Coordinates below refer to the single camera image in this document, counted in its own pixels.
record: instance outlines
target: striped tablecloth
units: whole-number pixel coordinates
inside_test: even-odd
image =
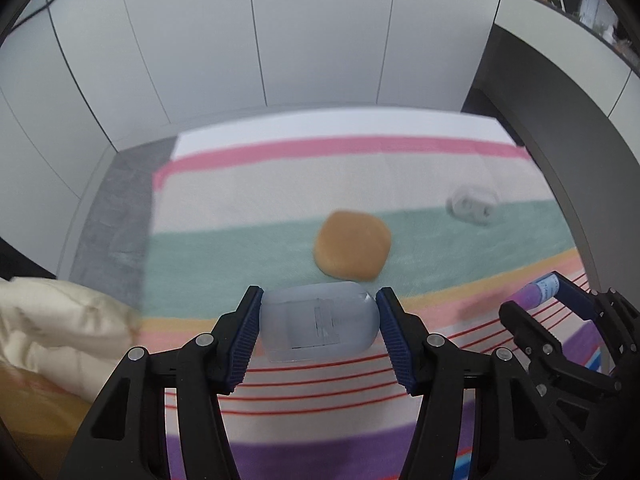
[[[561,212],[527,153],[485,118],[425,110],[324,110],[217,126],[178,140],[156,174],[140,344],[177,348],[234,310],[249,285],[331,281],[314,237],[335,209],[374,213],[393,246],[373,283],[460,348],[514,348],[497,309],[558,270],[588,288]],[[453,219],[446,200],[474,184],[500,197],[489,226]],[[568,358],[599,367],[599,338],[563,305],[531,313]],[[526,361],[519,351],[518,358]],[[473,392],[454,478],[466,477]],[[382,339],[340,362],[272,364],[260,339],[245,381],[220,405],[243,479],[396,478],[420,398],[396,383]],[[166,394],[172,477],[181,465],[175,394]]]

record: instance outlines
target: silver rivet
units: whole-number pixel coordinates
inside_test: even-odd
[[[142,359],[144,355],[145,355],[145,349],[140,348],[139,346],[136,346],[135,348],[132,348],[131,350],[129,350],[127,357],[132,361],[137,361],[138,359]]]
[[[437,348],[444,345],[444,338],[440,334],[429,334],[427,343]]]
[[[213,336],[211,334],[200,334],[196,338],[196,345],[198,346],[209,346],[211,343],[213,343]]]
[[[502,361],[510,361],[511,358],[513,357],[511,350],[509,350],[508,348],[498,348],[495,351],[495,354],[498,357],[498,359]]]

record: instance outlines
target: cream-colored cloth bag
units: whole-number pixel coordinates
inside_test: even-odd
[[[0,282],[0,360],[92,402],[133,345],[136,312],[75,283]]]

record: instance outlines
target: tan sponge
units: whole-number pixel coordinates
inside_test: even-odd
[[[322,272],[340,280],[371,282],[391,249],[391,231],[367,213],[334,211],[316,238],[314,259]]]

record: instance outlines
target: teal stripe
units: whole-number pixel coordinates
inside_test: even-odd
[[[414,296],[481,280],[574,246],[553,201],[504,204],[490,226],[453,219],[444,208],[378,215],[393,243],[375,293]],[[247,286],[265,290],[335,281],[314,263],[322,219],[150,238],[143,313],[207,319],[234,310]]]

